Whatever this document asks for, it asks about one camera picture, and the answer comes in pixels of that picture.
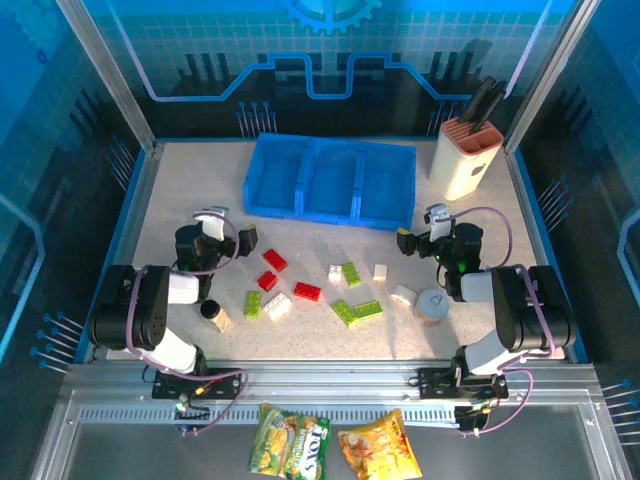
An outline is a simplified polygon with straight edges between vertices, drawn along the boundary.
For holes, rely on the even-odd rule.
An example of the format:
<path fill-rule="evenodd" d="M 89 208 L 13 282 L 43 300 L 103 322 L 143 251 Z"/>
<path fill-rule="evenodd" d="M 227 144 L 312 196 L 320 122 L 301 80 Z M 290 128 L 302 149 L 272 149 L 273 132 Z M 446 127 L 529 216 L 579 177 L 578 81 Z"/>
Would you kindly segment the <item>cream knife block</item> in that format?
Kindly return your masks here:
<path fill-rule="evenodd" d="M 428 179 L 446 200 L 460 199 L 476 190 L 504 142 L 501 132 L 486 121 L 474 124 L 452 118 L 442 123 Z"/>

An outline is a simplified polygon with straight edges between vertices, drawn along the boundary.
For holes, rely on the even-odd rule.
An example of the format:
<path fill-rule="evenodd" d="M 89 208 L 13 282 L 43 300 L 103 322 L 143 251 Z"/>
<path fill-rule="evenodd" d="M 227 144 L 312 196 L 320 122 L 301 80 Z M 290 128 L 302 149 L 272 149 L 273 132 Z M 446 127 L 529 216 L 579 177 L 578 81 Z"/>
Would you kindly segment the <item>black handled knife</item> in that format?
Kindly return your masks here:
<path fill-rule="evenodd" d="M 506 85 L 506 81 L 499 81 L 483 94 L 470 120 L 472 124 L 471 133 L 479 132 L 488 121 L 490 115 L 503 100 L 506 93 Z"/>
<path fill-rule="evenodd" d="M 495 83 L 496 80 L 491 76 L 488 76 L 484 79 L 484 81 L 471 97 L 463 112 L 458 117 L 458 124 L 467 123 L 473 118 L 473 116 L 477 113 L 479 107 L 481 106 L 484 97 L 491 91 Z"/>

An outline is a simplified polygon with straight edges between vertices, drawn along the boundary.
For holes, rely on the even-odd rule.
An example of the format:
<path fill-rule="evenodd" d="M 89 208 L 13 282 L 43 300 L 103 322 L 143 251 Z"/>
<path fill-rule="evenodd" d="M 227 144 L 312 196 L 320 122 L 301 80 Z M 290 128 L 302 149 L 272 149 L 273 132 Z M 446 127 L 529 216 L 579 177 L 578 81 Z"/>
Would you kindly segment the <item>black capped spice bottle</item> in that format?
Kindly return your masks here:
<path fill-rule="evenodd" d="M 200 314 L 215 326 L 220 333 L 226 333 L 232 326 L 228 314 L 215 300 L 205 300 L 200 305 Z"/>

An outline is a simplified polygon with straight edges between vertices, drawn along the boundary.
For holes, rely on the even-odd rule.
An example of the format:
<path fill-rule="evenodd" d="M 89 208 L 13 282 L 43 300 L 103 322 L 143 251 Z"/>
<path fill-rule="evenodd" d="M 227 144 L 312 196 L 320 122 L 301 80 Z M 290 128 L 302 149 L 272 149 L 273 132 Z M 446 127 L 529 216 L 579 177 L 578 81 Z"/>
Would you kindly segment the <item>aluminium front rail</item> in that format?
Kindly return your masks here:
<path fill-rule="evenodd" d="M 506 413 L 519 404 L 551 409 L 574 407 L 592 425 L 605 411 L 603 395 L 594 369 L 563 362 L 531 362 L 524 373 L 506 376 L 506 400 L 421 399 L 417 370 L 445 368 L 444 361 L 247 361 L 230 362 L 244 369 L 249 381 L 234 405 L 269 403 L 287 405 L 404 405 L 430 404 L 480 407 L 487 403 L 495 413 Z M 84 406 L 160 406 L 175 400 L 153 399 L 152 386 L 142 379 L 141 365 L 130 361 L 107 361 L 71 367 L 56 402 L 56 412 L 66 426 L 80 423 Z M 195 411 L 226 408 L 224 400 L 199 400 Z"/>

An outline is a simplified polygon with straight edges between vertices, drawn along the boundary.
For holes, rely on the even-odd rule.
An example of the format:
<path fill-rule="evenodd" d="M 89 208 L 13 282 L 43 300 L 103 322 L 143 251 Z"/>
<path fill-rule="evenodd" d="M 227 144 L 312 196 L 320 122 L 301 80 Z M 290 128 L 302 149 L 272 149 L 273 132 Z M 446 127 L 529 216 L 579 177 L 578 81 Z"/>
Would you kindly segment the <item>long white lego brick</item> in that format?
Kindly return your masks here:
<path fill-rule="evenodd" d="M 263 310 L 272 321 L 277 321 L 291 309 L 292 301 L 284 293 L 278 293 L 269 302 L 267 302 Z"/>

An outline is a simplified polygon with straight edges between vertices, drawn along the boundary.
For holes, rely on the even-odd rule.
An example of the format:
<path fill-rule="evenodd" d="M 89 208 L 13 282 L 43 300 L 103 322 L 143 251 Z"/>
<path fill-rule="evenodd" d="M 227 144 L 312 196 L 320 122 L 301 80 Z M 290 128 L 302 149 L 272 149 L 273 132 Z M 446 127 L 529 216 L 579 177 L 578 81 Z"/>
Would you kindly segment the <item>grey tin can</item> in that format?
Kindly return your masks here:
<path fill-rule="evenodd" d="M 420 293 L 413 307 L 416 318 L 426 324 L 440 323 L 449 312 L 449 297 L 442 290 L 427 289 Z"/>

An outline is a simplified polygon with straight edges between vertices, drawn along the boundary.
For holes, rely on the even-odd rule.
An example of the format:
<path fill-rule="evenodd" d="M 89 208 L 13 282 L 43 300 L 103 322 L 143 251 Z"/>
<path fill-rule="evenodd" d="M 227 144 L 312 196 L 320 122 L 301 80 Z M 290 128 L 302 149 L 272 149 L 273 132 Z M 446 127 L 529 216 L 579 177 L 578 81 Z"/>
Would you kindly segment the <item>green snack bag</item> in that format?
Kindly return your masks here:
<path fill-rule="evenodd" d="M 247 469 L 283 480 L 326 480 L 331 435 L 328 418 L 262 404 Z"/>

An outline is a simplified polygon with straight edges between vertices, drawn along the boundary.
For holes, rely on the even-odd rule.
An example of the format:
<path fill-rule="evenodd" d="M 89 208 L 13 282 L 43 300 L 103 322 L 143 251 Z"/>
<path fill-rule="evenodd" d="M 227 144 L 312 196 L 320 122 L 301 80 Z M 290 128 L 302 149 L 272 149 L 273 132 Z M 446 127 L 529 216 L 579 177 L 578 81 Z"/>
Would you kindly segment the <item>blue plastic bin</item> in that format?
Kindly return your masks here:
<path fill-rule="evenodd" d="M 299 220 L 349 225 L 360 145 L 355 141 L 309 137 L 295 196 Z"/>
<path fill-rule="evenodd" d="M 296 217 L 298 176 L 307 141 L 304 136 L 259 135 L 243 185 L 247 214 L 277 219 Z"/>
<path fill-rule="evenodd" d="M 361 142 L 362 182 L 354 224 L 362 228 L 409 229 L 415 207 L 416 148 Z"/>

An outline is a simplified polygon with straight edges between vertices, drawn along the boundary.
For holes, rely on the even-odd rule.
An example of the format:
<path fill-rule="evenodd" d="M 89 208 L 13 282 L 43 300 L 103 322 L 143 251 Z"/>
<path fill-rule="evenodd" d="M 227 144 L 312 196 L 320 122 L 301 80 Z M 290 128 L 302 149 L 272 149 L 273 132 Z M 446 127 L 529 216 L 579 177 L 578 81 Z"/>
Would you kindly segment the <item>yellow snack bag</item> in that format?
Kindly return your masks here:
<path fill-rule="evenodd" d="M 338 440 L 358 480 L 414 480 L 423 475 L 400 409 L 373 424 L 339 431 Z"/>

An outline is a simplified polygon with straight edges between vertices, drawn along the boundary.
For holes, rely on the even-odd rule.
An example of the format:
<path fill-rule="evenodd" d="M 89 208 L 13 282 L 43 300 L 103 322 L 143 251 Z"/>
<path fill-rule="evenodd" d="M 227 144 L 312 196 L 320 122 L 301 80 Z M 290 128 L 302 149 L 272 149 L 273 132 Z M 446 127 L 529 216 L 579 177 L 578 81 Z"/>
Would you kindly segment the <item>aluminium frame post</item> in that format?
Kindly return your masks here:
<path fill-rule="evenodd" d="M 55 1 L 140 146 L 153 155 L 156 137 L 84 2 Z"/>
<path fill-rule="evenodd" d="M 512 154 L 529 130 L 580 38 L 589 25 L 601 0 L 575 0 L 563 29 L 559 33 L 548 58 L 525 96 L 505 137 L 504 150 Z"/>

